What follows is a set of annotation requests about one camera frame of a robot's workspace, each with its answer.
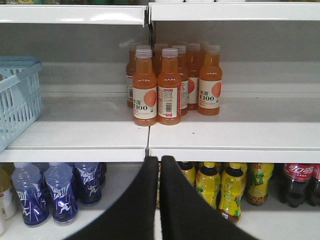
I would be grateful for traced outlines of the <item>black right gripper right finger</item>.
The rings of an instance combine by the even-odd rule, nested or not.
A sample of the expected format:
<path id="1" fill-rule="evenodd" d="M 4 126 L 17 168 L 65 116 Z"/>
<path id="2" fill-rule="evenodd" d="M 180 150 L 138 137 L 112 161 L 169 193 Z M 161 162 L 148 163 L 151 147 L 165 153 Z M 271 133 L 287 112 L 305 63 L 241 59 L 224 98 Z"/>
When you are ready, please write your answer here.
<path id="1" fill-rule="evenodd" d="M 255 240 L 223 218 L 191 186 L 173 156 L 161 157 L 164 240 Z"/>

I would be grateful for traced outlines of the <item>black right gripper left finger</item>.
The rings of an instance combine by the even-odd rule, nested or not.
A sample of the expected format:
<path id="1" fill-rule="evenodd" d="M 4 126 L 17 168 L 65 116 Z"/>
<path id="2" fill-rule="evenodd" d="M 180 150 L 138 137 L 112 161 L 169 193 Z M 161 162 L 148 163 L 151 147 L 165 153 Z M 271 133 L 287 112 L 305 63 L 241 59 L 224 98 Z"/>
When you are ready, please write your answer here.
<path id="1" fill-rule="evenodd" d="M 152 240 L 158 158 L 147 156 L 128 188 L 101 216 L 68 240 Z"/>

